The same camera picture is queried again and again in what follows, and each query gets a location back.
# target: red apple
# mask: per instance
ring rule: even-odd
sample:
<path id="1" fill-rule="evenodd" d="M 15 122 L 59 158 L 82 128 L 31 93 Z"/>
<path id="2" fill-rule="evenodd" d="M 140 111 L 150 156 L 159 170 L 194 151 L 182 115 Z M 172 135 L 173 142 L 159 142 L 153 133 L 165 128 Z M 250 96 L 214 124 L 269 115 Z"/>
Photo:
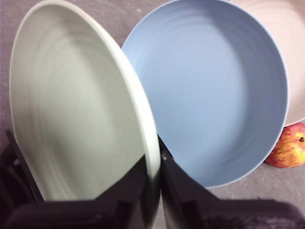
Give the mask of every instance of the red apple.
<path id="1" fill-rule="evenodd" d="M 305 124 L 284 128 L 266 163 L 277 168 L 291 168 L 305 163 Z"/>

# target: gray floor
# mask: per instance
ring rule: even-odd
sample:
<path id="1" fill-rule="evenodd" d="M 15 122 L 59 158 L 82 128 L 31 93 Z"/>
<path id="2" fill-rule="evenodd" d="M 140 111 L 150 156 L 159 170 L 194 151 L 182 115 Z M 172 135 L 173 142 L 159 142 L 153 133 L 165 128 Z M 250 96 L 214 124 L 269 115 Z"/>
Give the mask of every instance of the gray floor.
<path id="1" fill-rule="evenodd" d="M 1 1 L 1 120 L 0 152 L 7 146 L 4 130 L 11 128 L 9 104 L 9 65 L 13 40 L 26 12 L 40 0 Z M 122 45 L 136 23 L 167 0 L 69 0 L 99 22 Z M 293 203 L 305 214 L 305 166 L 277 169 L 262 164 L 257 170 L 231 185 L 211 189 L 219 198 L 276 199 Z M 163 208 L 157 216 L 157 229 L 164 229 Z"/>

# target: ridged plate surface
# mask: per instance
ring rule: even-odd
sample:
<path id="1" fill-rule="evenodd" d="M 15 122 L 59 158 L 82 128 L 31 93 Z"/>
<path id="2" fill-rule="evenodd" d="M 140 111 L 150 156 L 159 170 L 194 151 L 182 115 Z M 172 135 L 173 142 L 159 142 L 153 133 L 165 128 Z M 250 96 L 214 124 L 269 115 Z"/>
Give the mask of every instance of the ridged plate surface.
<path id="1" fill-rule="evenodd" d="M 198 183 L 234 182 L 270 153 L 285 123 L 285 67 L 248 13 L 219 0 L 171 1 L 137 24 L 123 50 L 159 136 Z"/>
<path id="2" fill-rule="evenodd" d="M 45 200 L 96 198 L 145 154 L 157 202 L 160 152 L 144 90 L 117 43 L 78 7 L 48 0 L 25 16 L 10 62 L 10 104 Z"/>

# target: pastel plate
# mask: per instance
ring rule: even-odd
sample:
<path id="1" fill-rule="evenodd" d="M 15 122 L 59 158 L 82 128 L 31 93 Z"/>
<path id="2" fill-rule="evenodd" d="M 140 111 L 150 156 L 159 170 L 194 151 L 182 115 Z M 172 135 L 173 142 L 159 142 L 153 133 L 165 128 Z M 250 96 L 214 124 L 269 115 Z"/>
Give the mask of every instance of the pastel plate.
<path id="1" fill-rule="evenodd" d="M 94 199 L 145 154 L 156 205 L 160 152 L 148 100 L 120 47 L 80 8 L 48 0 L 27 13 L 13 45 L 10 104 L 45 200 Z"/>
<path id="2" fill-rule="evenodd" d="M 171 1 L 135 26 L 123 50 L 160 138 L 199 184 L 230 184 L 271 152 L 286 118 L 285 66 L 247 12 L 220 0 Z"/>

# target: blue plate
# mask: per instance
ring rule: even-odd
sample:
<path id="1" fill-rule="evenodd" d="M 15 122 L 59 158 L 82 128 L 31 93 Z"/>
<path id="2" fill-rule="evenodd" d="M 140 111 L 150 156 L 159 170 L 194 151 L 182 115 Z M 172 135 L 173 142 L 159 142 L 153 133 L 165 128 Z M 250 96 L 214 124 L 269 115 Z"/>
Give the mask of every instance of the blue plate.
<path id="1" fill-rule="evenodd" d="M 171 1 L 139 22 L 123 50 L 160 138 L 199 184 L 232 183 L 271 152 L 286 118 L 286 71 L 247 12 L 220 0 Z"/>

